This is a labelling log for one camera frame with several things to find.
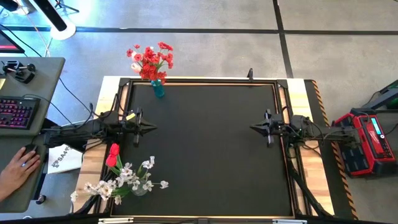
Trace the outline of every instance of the keyboard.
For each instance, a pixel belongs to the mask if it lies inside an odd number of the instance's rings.
[[[0,129],[29,129],[40,99],[0,96]]]

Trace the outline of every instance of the human hand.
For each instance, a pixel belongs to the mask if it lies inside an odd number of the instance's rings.
[[[22,147],[0,174],[0,201],[21,187],[40,165],[40,156],[35,156],[35,151],[22,156],[24,151],[25,147]]]

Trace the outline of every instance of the finger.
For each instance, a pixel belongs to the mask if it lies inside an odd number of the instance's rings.
[[[33,171],[35,171],[40,165],[40,161],[37,160],[33,165],[31,165],[27,170],[25,170],[25,175],[31,174]]]
[[[15,154],[15,156],[11,159],[11,161],[17,162],[21,158],[22,154],[25,152],[25,149],[26,149],[25,147],[22,147],[20,150],[18,150],[17,154]]]
[[[19,159],[18,164],[21,166],[23,165],[26,161],[28,161],[32,156],[35,155],[35,151],[30,151],[26,155],[22,156],[22,158]]]
[[[24,163],[22,166],[24,167],[24,170],[27,170],[31,165],[33,165],[38,159],[40,159],[39,155],[34,156],[33,158],[29,159],[26,163]]]

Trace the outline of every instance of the glass vase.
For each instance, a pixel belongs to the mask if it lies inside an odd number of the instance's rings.
[[[137,196],[143,196],[144,194],[146,194],[148,192],[148,190],[144,190],[144,188],[142,188],[145,185],[145,181],[140,180],[140,184],[138,185],[138,189],[137,190],[133,190],[132,193],[134,195]]]
[[[152,84],[152,87],[154,88],[155,96],[157,96],[158,98],[164,96],[164,88],[161,80],[158,79],[155,81],[150,81],[150,84]]]

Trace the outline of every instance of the concrete floor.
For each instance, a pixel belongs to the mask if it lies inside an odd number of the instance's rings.
[[[277,28],[272,0],[156,0],[145,4],[132,0],[120,0],[117,4],[69,0],[66,3],[77,7],[80,13],[60,11],[61,14],[84,27]],[[398,30],[395,22],[398,2],[393,0],[280,0],[279,6],[284,29]],[[48,25],[37,12],[30,16],[38,26]],[[27,18],[15,15],[0,19],[0,23],[31,26]],[[15,33],[44,54],[45,47],[36,32]],[[42,32],[42,35],[48,43],[49,33]],[[294,78],[318,82],[330,121],[352,107],[363,105],[374,91],[397,77],[398,38],[395,35],[287,35],[286,39]],[[62,78],[69,89],[84,103],[95,104],[103,76],[133,75],[126,49],[136,43],[156,45],[161,40],[175,47],[175,67],[169,73],[172,76],[245,77],[252,67],[255,77],[286,77],[277,34],[79,32],[68,40],[52,40],[50,52],[53,57],[66,58]],[[20,45],[28,56],[36,57]],[[52,101],[72,121],[81,121],[87,116],[61,84]],[[49,118],[66,124],[53,108],[49,110]],[[76,172],[48,176],[43,193],[53,199],[39,206],[32,204],[25,214],[46,217],[68,213],[68,195],[75,188],[76,178]],[[349,179],[349,186],[360,219],[397,223],[397,177]],[[0,220],[23,215],[2,214]]]

